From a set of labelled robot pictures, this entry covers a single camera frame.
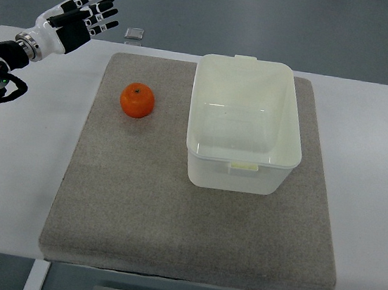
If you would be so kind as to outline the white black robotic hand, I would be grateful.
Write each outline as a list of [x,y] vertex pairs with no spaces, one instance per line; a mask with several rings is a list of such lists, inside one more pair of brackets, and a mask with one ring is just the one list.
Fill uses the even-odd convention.
[[117,14],[114,0],[66,0],[43,12],[33,27],[15,36],[29,60],[68,54],[92,37],[118,26],[110,20]]

